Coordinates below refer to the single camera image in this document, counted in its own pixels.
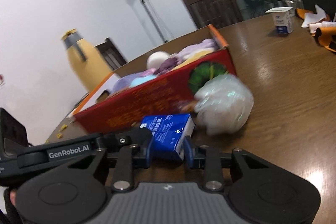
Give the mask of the person left hand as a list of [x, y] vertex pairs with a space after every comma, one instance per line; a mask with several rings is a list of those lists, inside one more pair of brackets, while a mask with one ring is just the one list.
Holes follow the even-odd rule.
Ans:
[[16, 211], [16, 195], [17, 195], [16, 189], [11, 188], [5, 189], [3, 197], [5, 200], [6, 214]]

